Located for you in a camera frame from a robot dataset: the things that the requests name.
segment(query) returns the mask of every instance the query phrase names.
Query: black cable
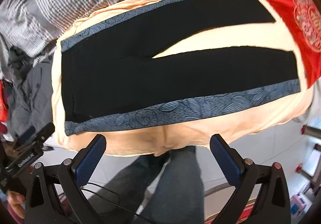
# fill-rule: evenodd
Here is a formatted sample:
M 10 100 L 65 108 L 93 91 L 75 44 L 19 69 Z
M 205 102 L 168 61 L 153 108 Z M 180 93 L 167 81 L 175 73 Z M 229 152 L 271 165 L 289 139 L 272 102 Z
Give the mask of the black cable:
M 117 204 L 117 203 L 115 203 L 115 202 L 112 202 L 112 201 L 110 201 L 110 200 L 108 200 L 108 199 L 106 199 L 106 198 L 104 198 L 104 197 L 100 196 L 100 195 L 99 195 L 98 193 L 96 193 L 96 192 L 93 192 L 93 191 L 91 191 L 91 190 L 87 190 L 87 189 L 84 189 L 84 188 L 80 188 L 80 190 L 85 190 L 85 191 L 91 192 L 92 194 L 95 194 L 96 196 L 100 197 L 101 199 L 106 200 L 106 201 L 110 202 L 111 204 L 114 204 L 115 206 L 120 207 L 120 208 L 122 208 L 123 210 L 126 210 L 126 211 L 128 211 L 128 212 L 130 212 L 130 213 L 134 214 L 135 216 L 137 216 L 137 217 L 140 217 L 140 218 L 144 219 L 145 221 L 147 221 L 147 222 L 149 222 L 149 223 L 157 224 L 156 222 L 153 222 L 152 220 L 146 219 L 145 217 L 143 217 L 143 216 L 141 216 L 141 215 L 137 214 L 136 212 L 132 212 L 131 210 L 126 209 L 125 207 L 120 206 L 119 204 Z
M 95 186 L 97 186 L 97 187 L 100 187 L 100 188 L 102 188 L 102 189 L 104 189 L 104 190 L 107 190 L 107 191 L 115 194 L 115 195 L 118 197 L 118 203 L 119 203 L 119 201 L 120 201 L 120 196 L 119 196 L 119 194 L 118 194 L 117 192 L 114 192 L 114 191 L 112 191 L 112 190 L 109 190 L 109 189 L 107 189 L 107 188 L 105 188 L 105 187 L 103 187 L 103 186 L 100 186 L 100 185 L 96 184 L 96 183 L 88 182 L 87 184 L 95 185 Z

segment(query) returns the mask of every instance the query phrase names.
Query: metal screw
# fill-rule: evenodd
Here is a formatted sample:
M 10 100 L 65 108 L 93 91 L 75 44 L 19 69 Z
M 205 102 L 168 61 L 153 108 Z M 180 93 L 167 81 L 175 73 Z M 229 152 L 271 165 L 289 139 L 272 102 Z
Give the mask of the metal screw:
M 71 162 L 72 162 L 71 159 L 65 159 L 65 160 L 64 160 L 64 165 L 68 166 L 68 165 L 71 164 Z
M 35 168 L 36 168 L 36 169 L 39 169 L 41 166 L 42 166 L 42 163 L 41 163 L 41 162 L 37 162 L 37 163 L 35 164 Z
M 245 162 L 247 165 L 253 164 L 253 161 L 252 161 L 251 159 L 249 159 L 249 158 L 244 159 L 244 162 Z
M 278 162 L 274 163 L 274 167 L 277 168 L 278 170 L 282 168 L 281 164 Z

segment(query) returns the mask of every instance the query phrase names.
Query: gray trousers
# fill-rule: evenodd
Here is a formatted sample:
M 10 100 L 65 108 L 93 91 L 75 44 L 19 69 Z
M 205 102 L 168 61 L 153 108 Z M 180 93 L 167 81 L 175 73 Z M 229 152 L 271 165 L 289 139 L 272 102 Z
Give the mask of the gray trousers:
M 145 190 L 161 172 L 168 159 L 170 162 L 141 215 L 159 224 L 203 224 L 204 188 L 194 146 L 171 150 L 159 157 L 140 156 L 105 185 L 105 188 L 118 195 L 103 189 L 98 193 L 136 212 L 144 199 Z M 88 201 L 104 223 L 149 223 L 98 196 L 94 195 Z

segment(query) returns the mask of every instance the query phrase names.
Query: peach fabric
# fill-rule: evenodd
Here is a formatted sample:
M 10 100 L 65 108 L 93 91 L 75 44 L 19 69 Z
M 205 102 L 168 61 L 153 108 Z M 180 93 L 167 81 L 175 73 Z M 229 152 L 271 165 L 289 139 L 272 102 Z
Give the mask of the peach fabric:
M 58 39 L 52 66 L 52 110 L 53 122 L 56 126 L 56 142 L 59 145 L 78 151 L 86 147 L 97 134 L 97 132 L 83 132 L 71 136 L 65 134 L 65 110 L 61 97 L 60 42 L 103 20 L 158 1 L 161 0 L 125 0 L 97 10 L 89 17 L 75 21 L 73 26 Z M 241 112 L 208 119 L 144 129 L 99 132 L 107 140 L 105 154 L 134 156 L 155 153 L 160 155 L 167 150 L 179 149 L 187 145 L 208 147 L 209 139 L 215 133 L 221 134 L 226 142 L 230 143 L 246 134 L 257 133 L 268 127 L 286 123 L 303 114 L 311 103 L 313 88 L 307 89 L 300 50 L 275 10 L 266 0 L 259 1 L 272 14 L 276 23 L 246 24 L 202 31 L 171 46 L 155 58 L 186 51 L 244 45 L 293 51 L 297 59 L 301 92 Z

